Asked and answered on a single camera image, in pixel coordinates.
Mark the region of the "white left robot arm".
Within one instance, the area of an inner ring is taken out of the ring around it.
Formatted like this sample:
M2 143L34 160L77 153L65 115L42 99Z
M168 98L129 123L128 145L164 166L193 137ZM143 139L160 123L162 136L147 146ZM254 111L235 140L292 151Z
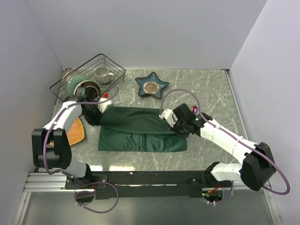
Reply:
M74 121L84 115L98 124L101 120L105 99L88 101L87 88L80 88L78 94L67 97L53 119L43 128L36 128L31 134L33 163L36 168L44 168L48 174L62 173L82 188L89 188L93 183L92 172L88 164L72 158L72 151L67 133Z

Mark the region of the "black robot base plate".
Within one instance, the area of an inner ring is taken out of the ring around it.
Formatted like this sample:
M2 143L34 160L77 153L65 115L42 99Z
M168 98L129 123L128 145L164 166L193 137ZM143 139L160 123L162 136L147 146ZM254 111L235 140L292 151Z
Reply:
M205 171L124 171L92 172L91 180L84 184L68 177L67 190L88 190L96 194L96 200L116 197L167 197L188 196L201 198L203 189L220 185L229 188L231 182L216 181Z

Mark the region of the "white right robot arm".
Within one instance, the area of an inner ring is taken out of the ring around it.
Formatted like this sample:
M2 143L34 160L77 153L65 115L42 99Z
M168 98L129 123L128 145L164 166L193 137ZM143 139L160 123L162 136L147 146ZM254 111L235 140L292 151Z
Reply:
M175 133L185 138L189 134L197 135L211 141L237 160L237 163L213 163L208 167L205 182L210 187L230 180L243 182L251 190L258 191L276 172L269 145L248 141L221 126L209 115L196 115L186 104L173 110L163 110L160 118L166 120Z

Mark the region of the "dark green cloth napkin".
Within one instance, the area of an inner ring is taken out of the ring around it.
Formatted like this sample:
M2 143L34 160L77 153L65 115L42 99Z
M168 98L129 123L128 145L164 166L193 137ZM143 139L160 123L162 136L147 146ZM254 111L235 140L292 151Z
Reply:
M170 130L159 118L159 109L118 107L107 109L100 121L99 151L182 152L185 138Z

